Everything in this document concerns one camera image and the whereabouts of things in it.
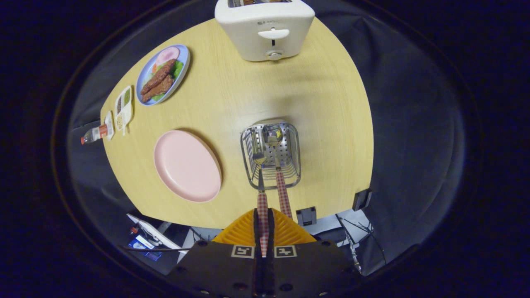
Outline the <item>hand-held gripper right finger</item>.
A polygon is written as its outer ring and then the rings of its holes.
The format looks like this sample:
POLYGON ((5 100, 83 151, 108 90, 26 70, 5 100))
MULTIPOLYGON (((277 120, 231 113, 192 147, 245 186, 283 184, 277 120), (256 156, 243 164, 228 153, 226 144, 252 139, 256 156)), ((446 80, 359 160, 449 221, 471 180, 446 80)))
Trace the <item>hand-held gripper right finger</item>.
POLYGON ((267 297, 339 298, 365 283, 334 241, 316 239, 274 208, 268 223, 267 297))

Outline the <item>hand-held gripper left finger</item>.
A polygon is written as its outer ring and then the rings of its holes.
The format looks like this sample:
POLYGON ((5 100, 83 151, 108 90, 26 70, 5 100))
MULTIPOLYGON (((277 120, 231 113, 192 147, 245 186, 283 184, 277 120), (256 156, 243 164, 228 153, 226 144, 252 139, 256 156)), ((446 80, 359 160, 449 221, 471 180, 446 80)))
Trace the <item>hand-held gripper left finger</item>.
POLYGON ((260 257, 257 212, 250 210, 213 241, 197 241, 167 275, 176 291, 195 298, 253 298, 260 257))

